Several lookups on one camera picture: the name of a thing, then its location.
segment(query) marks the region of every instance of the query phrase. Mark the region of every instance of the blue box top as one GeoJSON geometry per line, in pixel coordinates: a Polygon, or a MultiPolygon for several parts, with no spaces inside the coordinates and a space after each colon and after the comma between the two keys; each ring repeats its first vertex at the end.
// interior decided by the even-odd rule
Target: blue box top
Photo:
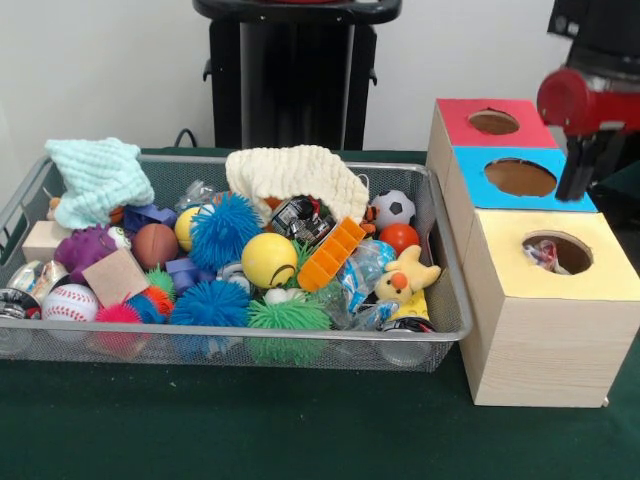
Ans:
{"type": "Polygon", "coordinates": [[[454,147],[454,152],[476,208],[597,212],[588,195],[575,202],[555,198],[566,162],[560,149],[454,147]]]}

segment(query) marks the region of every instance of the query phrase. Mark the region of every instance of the circular hole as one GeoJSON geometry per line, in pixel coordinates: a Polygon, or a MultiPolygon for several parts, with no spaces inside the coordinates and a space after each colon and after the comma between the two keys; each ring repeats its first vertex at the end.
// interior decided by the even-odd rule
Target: circular hole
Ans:
{"type": "Polygon", "coordinates": [[[501,158],[484,168],[501,192],[518,197],[546,197],[556,188],[556,177],[544,167],[520,158],[501,158]]]}
{"type": "Polygon", "coordinates": [[[506,112],[487,108],[469,117],[473,127],[489,135],[508,135],[520,130],[518,121],[506,112]]]}
{"type": "Polygon", "coordinates": [[[522,242],[522,246],[537,246],[550,240],[556,246],[558,264],[571,275],[582,273],[593,265],[593,255],[583,242],[564,232],[533,232],[522,242]]]}

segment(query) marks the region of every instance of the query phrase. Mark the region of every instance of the yellow smiley ball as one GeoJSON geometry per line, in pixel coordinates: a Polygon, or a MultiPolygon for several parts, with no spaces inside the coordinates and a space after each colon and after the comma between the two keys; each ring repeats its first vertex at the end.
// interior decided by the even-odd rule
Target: yellow smiley ball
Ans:
{"type": "Polygon", "coordinates": [[[242,251],[242,270],[260,288],[280,288],[296,273],[298,254],[291,242],[277,233],[253,237],[242,251]]]}
{"type": "Polygon", "coordinates": [[[198,213],[199,210],[200,207],[191,207],[182,212],[178,217],[176,226],[174,227],[178,243],[185,252],[191,251],[191,221],[193,216],[198,213]]]}

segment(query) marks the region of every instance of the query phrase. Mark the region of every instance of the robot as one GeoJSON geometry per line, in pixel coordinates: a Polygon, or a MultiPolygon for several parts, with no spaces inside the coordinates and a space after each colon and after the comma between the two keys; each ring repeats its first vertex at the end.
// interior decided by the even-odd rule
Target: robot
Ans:
{"type": "Polygon", "coordinates": [[[565,65],[538,91],[547,125],[567,136],[556,197],[580,199],[613,173],[624,139],[640,131],[640,2],[556,0],[548,31],[572,39],[565,65]]]}

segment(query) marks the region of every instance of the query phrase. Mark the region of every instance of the wire mesh basket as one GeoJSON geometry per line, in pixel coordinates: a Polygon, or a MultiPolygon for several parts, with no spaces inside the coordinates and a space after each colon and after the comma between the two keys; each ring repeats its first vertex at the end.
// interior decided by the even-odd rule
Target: wire mesh basket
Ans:
{"type": "MultiPolygon", "coordinates": [[[[224,159],[142,156],[158,207],[172,207],[195,179],[226,190],[224,159]]],[[[434,371],[471,329],[469,300],[438,181],[417,165],[348,163],[366,175],[371,196],[404,191],[416,204],[423,263],[442,267],[426,290],[437,333],[307,331],[19,320],[0,317],[0,358],[150,364],[285,366],[349,370],[434,371]]],[[[0,284],[25,263],[22,243],[45,218],[49,197],[64,192],[51,160],[37,164],[0,213],[0,284]]]]}

